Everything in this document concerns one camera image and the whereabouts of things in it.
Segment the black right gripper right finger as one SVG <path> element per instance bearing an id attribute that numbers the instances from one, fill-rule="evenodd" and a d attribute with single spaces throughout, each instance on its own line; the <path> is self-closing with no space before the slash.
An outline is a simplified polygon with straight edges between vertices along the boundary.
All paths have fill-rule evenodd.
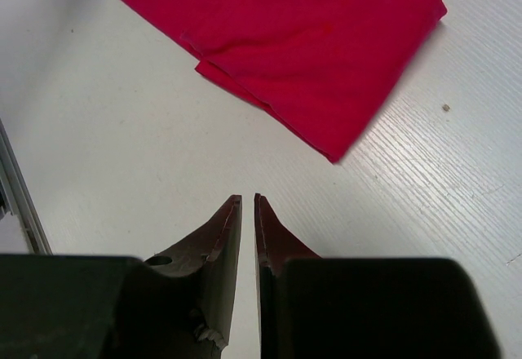
<path id="1" fill-rule="evenodd" d="M 264 358 L 499 358 L 466 271 L 445 258 L 322 258 L 254 197 Z"/>

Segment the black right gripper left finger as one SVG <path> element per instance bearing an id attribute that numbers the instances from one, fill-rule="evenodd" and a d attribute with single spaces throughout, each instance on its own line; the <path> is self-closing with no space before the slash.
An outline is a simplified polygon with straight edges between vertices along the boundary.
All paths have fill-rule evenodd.
<path id="1" fill-rule="evenodd" d="M 154 256 L 1 258 L 4 358 L 218 358 L 228 346 L 241 197 Z"/>

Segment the red t shirt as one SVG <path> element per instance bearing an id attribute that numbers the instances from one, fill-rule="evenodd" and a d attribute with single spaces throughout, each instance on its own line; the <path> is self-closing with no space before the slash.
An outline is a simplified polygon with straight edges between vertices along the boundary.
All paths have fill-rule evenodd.
<path id="1" fill-rule="evenodd" d="M 121 0 L 330 162 L 379 111 L 442 0 Z"/>

